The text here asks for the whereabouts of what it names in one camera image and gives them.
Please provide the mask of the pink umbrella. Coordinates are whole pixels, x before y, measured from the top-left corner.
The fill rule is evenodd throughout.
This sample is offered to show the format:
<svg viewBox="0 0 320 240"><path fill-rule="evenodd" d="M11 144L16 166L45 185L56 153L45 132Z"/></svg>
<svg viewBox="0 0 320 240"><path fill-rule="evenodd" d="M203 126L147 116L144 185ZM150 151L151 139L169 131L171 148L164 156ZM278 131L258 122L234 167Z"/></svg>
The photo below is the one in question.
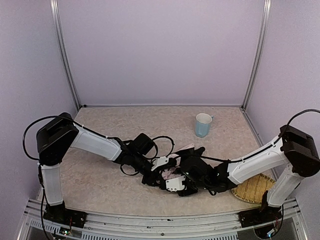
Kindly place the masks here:
<svg viewBox="0 0 320 240"><path fill-rule="evenodd" d="M182 175L180 170L181 161L185 160L188 155L197 155L201 156L206 150L204 146L195 148L195 144L191 143L180 148L178 151L171 153L168 157L172 161L173 166L165 168L161 173L161 176L164 180L171 180L178 178Z"/></svg>

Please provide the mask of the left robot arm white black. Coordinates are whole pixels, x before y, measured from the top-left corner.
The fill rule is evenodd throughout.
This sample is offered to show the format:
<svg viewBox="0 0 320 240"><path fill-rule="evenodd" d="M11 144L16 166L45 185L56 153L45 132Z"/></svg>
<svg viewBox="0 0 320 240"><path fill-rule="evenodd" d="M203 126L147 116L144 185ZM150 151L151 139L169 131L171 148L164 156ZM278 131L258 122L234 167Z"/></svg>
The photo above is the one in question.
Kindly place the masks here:
<svg viewBox="0 0 320 240"><path fill-rule="evenodd" d="M81 219L86 211L163 216L167 193L151 161L155 139L109 137L77 123L69 113L46 116L35 135L38 177L44 191L44 217L55 222Z"/></svg>

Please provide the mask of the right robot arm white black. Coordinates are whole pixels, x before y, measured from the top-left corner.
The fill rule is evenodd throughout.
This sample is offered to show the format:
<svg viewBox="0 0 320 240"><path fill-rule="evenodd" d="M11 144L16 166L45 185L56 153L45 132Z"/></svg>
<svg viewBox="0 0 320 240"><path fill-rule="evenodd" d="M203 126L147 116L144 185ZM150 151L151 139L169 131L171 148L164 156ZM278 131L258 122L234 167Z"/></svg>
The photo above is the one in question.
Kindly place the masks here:
<svg viewBox="0 0 320 240"><path fill-rule="evenodd" d="M238 159L222 160L212 167L200 153L186 150L176 152L180 158L179 169L187 177L190 187L203 187L212 195L236 188L244 181L264 171L286 165L275 185L265 191L261 207L240 212L241 221L256 224L281 217L286 198L303 179L316 175L320 170L320 158L313 137L289 123L280 133L259 149Z"/></svg>

